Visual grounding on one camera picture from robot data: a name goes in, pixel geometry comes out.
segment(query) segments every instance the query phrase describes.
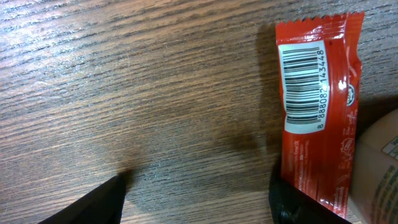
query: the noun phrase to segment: white circular logo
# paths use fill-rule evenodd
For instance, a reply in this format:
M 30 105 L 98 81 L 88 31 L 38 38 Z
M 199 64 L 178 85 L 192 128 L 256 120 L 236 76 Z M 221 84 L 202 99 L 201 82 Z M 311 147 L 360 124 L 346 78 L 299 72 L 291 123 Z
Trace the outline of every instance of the white circular logo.
M 354 103 L 354 100 L 355 100 L 355 89 L 353 85 L 349 84 L 347 106 L 351 106 Z

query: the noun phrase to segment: wooden table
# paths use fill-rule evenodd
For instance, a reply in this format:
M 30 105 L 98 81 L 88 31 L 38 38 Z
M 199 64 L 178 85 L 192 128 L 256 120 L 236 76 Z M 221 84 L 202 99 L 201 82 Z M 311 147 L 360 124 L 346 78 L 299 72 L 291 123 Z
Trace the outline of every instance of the wooden table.
M 1 2 L 1 223 L 132 168 L 123 223 L 271 223 L 279 21 L 365 10 L 359 132 L 398 107 L 395 0 Z

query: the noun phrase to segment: black object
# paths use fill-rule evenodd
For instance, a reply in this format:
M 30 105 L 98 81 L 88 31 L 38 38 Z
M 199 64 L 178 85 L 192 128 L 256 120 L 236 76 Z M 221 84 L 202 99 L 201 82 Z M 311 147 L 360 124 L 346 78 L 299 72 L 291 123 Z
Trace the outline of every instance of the black object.
M 122 217 L 129 171 L 112 177 L 40 224 L 118 224 Z
M 350 224 L 280 178 L 280 161 L 269 184 L 269 204 L 275 224 Z

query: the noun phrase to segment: barcode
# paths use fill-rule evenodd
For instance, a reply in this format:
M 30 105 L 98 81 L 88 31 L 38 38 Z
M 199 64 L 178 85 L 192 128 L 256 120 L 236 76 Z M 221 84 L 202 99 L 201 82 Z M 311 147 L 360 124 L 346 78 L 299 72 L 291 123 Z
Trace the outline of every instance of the barcode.
M 324 130 L 330 91 L 324 42 L 279 45 L 279 58 L 285 130 L 294 134 Z

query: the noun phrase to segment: ketchup packet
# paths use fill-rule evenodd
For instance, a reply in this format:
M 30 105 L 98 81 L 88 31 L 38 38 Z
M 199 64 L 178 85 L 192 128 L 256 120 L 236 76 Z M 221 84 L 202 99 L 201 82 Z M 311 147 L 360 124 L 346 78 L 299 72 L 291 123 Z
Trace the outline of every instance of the ketchup packet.
M 281 176 L 345 218 L 364 12 L 276 25 L 284 112 Z

